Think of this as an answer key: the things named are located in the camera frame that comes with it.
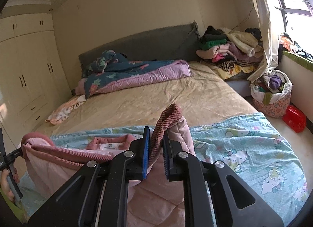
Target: window frame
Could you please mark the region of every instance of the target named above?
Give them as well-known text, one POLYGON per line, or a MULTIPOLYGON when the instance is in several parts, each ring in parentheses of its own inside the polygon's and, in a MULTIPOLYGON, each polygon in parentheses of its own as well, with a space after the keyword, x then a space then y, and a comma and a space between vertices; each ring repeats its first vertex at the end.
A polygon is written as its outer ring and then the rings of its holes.
POLYGON ((298 15, 303 15, 303 16, 307 16, 307 17, 312 17, 312 14, 311 14, 310 11, 313 11, 313 8, 310 5, 308 0, 304 0, 304 2, 308 6, 309 11, 301 10, 301 9, 286 8, 284 0, 278 0, 278 1, 279 1, 279 4, 280 4, 280 7, 275 7, 275 8, 281 11, 281 15, 283 17, 285 31, 286 31, 286 28, 287 28, 287 25, 288 25, 287 13, 298 14, 298 15))

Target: white curtain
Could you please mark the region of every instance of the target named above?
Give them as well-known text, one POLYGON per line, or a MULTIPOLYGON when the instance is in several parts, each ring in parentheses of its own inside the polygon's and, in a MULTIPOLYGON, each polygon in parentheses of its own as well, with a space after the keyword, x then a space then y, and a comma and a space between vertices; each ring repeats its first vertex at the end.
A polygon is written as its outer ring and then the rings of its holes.
POLYGON ((284 31, 278 0, 253 0, 259 18, 259 26, 263 39, 264 60, 258 69, 248 77, 252 83, 278 66, 278 39, 284 31))

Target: window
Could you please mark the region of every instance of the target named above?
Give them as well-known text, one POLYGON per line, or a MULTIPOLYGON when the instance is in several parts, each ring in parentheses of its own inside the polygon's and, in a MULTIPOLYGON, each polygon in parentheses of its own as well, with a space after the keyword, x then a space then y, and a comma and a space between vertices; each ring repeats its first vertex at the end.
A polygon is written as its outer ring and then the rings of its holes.
POLYGON ((296 41, 304 50, 313 53, 310 34, 313 31, 313 12, 307 0, 279 0, 285 31, 293 41, 296 41))

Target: beige bed sheet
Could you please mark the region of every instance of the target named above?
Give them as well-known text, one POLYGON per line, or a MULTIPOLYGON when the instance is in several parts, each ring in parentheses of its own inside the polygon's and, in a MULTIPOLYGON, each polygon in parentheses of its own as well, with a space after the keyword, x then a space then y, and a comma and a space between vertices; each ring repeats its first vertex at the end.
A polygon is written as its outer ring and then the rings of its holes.
POLYGON ((43 123, 47 136, 127 125, 155 125, 171 103, 181 106, 189 127, 257 112, 208 66, 189 64, 193 76, 91 97, 60 125, 43 123))

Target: gray headboard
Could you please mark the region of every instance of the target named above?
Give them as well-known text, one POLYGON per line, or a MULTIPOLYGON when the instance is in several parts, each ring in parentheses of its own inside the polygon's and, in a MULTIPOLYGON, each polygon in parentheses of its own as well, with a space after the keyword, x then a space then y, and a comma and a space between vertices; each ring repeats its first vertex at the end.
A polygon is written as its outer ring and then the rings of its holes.
POLYGON ((131 61, 173 60, 198 61, 199 47, 197 23, 170 26, 130 35, 79 55, 82 70, 101 56, 105 50, 112 49, 123 53, 131 61))

